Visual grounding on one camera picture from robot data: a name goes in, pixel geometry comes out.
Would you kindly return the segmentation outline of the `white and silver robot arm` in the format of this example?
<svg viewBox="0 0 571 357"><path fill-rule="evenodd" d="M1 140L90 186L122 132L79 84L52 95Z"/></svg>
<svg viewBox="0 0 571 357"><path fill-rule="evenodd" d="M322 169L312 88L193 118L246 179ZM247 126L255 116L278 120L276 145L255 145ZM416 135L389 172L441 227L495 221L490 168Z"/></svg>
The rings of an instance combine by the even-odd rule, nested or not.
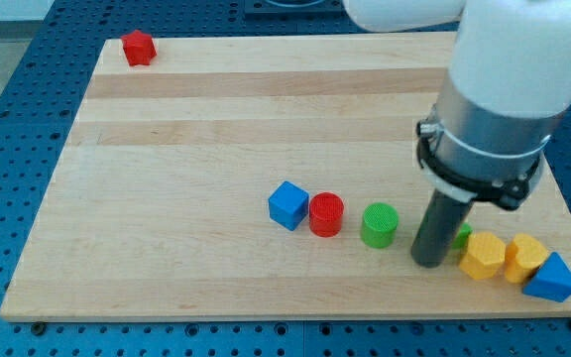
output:
<svg viewBox="0 0 571 357"><path fill-rule="evenodd" d="M416 128L418 161L462 202L515 210L571 105L571 0L346 1L371 32L459 22L444 84Z"/></svg>

